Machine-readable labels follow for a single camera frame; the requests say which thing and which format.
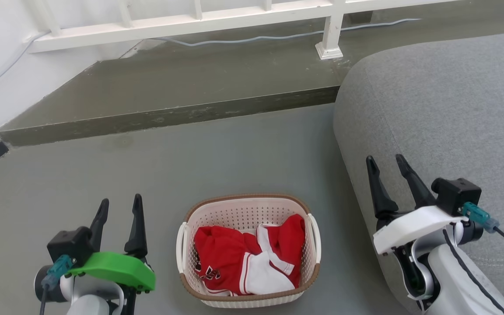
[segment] teal connector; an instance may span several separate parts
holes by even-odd
[[[68,255],[61,255],[54,265],[48,270],[46,277],[42,279],[42,287],[48,287],[48,290],[54,289],[62,275],[65,275],[75,265],[75,260]]]
[[[472,202],[466,202],[462,209],[462,214],[470,220],[479,223],[488,233],[495,233],[494,228],[499,226],[499,221],[493,219],[489,213],[474,205]]]

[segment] basket handle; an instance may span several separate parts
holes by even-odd
[[[314,231],[314,245],[316,246],[316,263],[320,263],[320,259],[322,258],[322,241],[320,240],[320,229],[318,229],[318,223],[316,223],[316,219],[312,214],[308,214],[308,218],[310,219],[310,225],[312,226],[312,230]]]
[[[184,261],[182,261],[182,253],[184,252],[184,232],[186,231],[186,222],[182,222],[178,229],[178,236],[176,236],[176,265],[178,273],[184,273]]]

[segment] gray cable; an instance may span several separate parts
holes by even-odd
[[[27,44],[24,46],[23,50],[17,55],[17,57],[15,59],[12,60],[11,64],[9,66],[7,66],[5,68],[5,70],[3,70],[3,71],[0,72],[0,78],[2,76],[4,76],[4,74],[7,73],[9,71],[9,69],[11,69],[12,66],[14,66],[14,64],[16,64],[19,59],[21,59],[22,55],[24,55],[25,52],[26,52],[26,50],[30,47],[30,45],[32,45],[32,42],[34,42],[38,38],[40,38],[40,37],[42,37],[42,36],[44,36],[44,35],[46,35],[48,33],[50,33],[50,32],[45,32],[45,33],[38,34],[36,36],[31,37],[30,40],[27,42]]]
[[[398,23],[402,23],[402,22],[417,21],[417,20],[421,20],[421,19],[420,18],[404,18],[403,20],[398,20],[396,22],[390,22],[390,23],[363,24],[363,25],[358,25],[358,26],[350,26],[348,28],[342,28],[342,31],[357,30],[359,28],[374,28],[374,27],[378,27],[378,26],[391,26],[391,25],[395,25]],[[242,42],[253,42],[254,40],[259,40],[259,39],[282,40],[282,39],[310,36],[310,35],[314,35],[314,34],[322,34],[323,32],[324,31],[316,31],[316,32],[296,34],[296,35],[290,35],[290,36],[257,36],[254,38],[247,38],[247,39],[241,39],[241,40],[208,40],[206,42],[196,42],[195,44],[190,44],[188,42],[181,42],[179,40],[168,38],[168,37],[157,37],[157,38],[153,38],[153,39],[164,40],[165,42],[175,42],[176,44],[180,44],[180,45],[184,45],[184,46],[188,46],[188,47],[194,47],[194,46],[201,46],[201,45],[205,45],[205,44],[240,44]]]
[[[390,22],[390,23],[378,23],[378,24],[363,24],[363,25],[358,25],[358,26],[351,26],[349,28],[342,28],[342,31],[350,31],[350,30],[357,30],[358,28],[374,28],[377,26],[390,26],[390,25],[395,25],[398,23],[402,22],[407,22],[407,21],[417,21],[420,20],[420,18],[404,18],[403,20],[398,20],[396,22]],[[154,39],[159,39],[159,40],[164,40],[166,42],[175,42],[176,44],[184,45],[184,46],[200,46],[200,45],[205,45],[205,44],[239,44],[241,42],[253,42],[254,40],[259,40],[259,39],[268,39],[268,40],[281,40],[281,39],[290,39],[290,38],[297,38],[297,37],[303,37],[303,36],[310,36],[314,34],[322,34],[324,31],[316,31],[316,32],[310,32],[310,33],[304,33],[304,34],[296,34],[296,35],[291,35],[291,36],[257,36],[254,38],[248,38],[248,39],[243,39],[243,40],[208,40],[206,42],[196,42],[195,44],[189,44],[187,42],[181,42],[179,40],[171,39],[171,38],[166,38],[166,37],[158,37]],[[5,68],[5,70],[0,72],[0,78],[9,71],[9,69],[14,66],[14,64],[17,63],[19,59],[25,54],[26,50],[32,45],[32,43],[37,40],[38,38],[48,34],[50,32],[46,32],[43,34],[38,34],[36,36],[33,36],[28,40],[28,43],[22,51],[18,54],[18,56],[12,60],[11,64]]]
[[[44,315],[44,311],[46,310],[46,299],[48,296],[48,285],[44,285],[44,291],[42,291],[42,299],[40,299],[40,315]]]

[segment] brown basket rim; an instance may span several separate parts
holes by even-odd
[[[310,210],[306,206],[306,204],[299,199],[290,196],[290,195],[283,195],[283,194],[267,194],[267,193],[247,193],[247,194],[240,194],[240,195],[229,195],[229,196],[223,196],[223,197],[216,197],[216,198],[211,198],[211,199],[206,199],[202,202],[199,202],[198,204],[194,205],[190,211],[188,211],[188,214],[186,215],[186,218],[184,218],[185,222],[188,222],[192,214],[201,206],[204,206],[208,203],[213,203],[213,202],[218,202],[218,201],[225,201],[225,200],[234,200],[234,199],[248,199],[248,198],[282,198],[282,199],[289,199],[291,201],[295,201],[298,203],[304,212],[308,215],[310,213]],[[188,280],[186,279],[186,275],[184,273],[180,273],[180,280],[182,281],[182,285],[184,285],[184,288],[188,293],[193,295],[194,297],[203,300],[203,301],[219,301],[219,302],[240,302],[240,301],[261,301],[261,300],[269,300],[269,299],[277,299],[277,298],[282,298],[282,297],[288,297],[290,295],[296,295],[299,293],[302,293],[306,291],[318,278],[318,273],[320,271],[320,263],[317,263],[314,265],[314,270],[312,271],[312,275],[300,287],[288,291],[282,291],[282,292],[276,292],[276,293],[270,293],[270,294],[260,294],[260,295],[243,295],[240,297],[216,297],[213,295],[204,295],[202,293],[199,293],[198,291],[194,290],[192,286],[190,286],[190,283],[188,283]]]

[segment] white wall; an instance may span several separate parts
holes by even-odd
[[[30,36],[45,32],[36,0],[0,0],[0,70]],[[116,0],[47,0],[60,27],[120,22]],[[194,0],[128,0],[133,19],[191,14]],[[202,0],[204,11],[259,6],[262,0]],[[25,54],[0,79],[0,126],[98,60],[120,57],[137,42]]]
[[[22,43],[44,27],[30,11],[31,0],[0,0],[0,70],[18,54]],[[100,0],[114,4],[115,1]],[[98,60],[120,57],[137,42],[121,42],[25,54],[0,79],[0,126]]]

